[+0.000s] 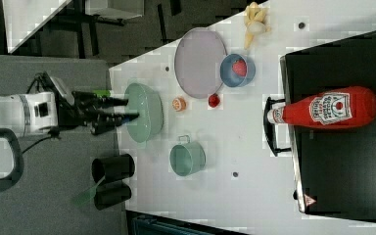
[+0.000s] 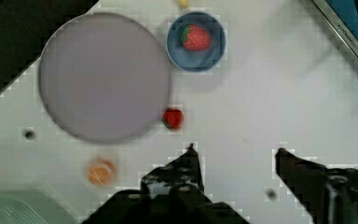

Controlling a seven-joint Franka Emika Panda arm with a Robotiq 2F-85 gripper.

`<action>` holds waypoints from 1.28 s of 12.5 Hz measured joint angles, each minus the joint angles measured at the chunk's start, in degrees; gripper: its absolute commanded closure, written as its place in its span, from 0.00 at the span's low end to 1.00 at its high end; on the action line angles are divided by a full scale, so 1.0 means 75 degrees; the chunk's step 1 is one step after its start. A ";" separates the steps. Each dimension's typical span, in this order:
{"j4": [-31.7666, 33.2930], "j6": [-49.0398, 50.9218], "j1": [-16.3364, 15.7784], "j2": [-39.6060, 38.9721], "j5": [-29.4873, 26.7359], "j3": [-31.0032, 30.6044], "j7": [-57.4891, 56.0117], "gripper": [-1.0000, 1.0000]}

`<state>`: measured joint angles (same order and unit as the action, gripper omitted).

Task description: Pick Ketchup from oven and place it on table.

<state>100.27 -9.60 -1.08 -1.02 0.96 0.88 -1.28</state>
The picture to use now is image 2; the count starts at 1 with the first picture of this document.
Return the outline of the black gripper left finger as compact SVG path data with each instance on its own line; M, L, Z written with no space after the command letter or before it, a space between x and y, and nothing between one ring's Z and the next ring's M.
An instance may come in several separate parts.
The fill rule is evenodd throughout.
M164 166L153 169L140 188L115 193L82 224L249 224L226 203L204 194L194 145Z

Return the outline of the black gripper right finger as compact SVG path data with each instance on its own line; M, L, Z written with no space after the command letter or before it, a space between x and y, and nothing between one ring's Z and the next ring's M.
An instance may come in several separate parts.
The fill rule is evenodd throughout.
M358 224L358 169L328 168L280 148L275 170L314 224Z

